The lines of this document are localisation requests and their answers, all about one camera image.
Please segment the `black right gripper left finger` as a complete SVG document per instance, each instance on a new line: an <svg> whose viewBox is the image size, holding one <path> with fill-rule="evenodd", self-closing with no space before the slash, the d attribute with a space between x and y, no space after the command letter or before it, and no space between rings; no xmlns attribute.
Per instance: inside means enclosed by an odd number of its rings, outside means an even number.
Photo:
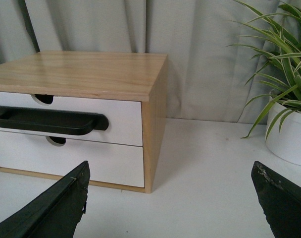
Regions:
<svg viewBox="0 0 301 238"><path fill-rule="evenodd" d="M0 238L71 238L86 213L90 167L83 161L0 223Z"/></svg>

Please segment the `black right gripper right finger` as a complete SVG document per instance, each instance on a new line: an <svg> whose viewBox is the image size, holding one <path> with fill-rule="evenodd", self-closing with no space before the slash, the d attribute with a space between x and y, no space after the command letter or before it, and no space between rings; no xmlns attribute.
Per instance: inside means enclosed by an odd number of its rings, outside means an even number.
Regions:
<svg viewBox="0 0 301 238"><path fill-rule="evenodd" d="M301 187L255 161L251 170L258 201L276 238L301 238Z"/></svg>

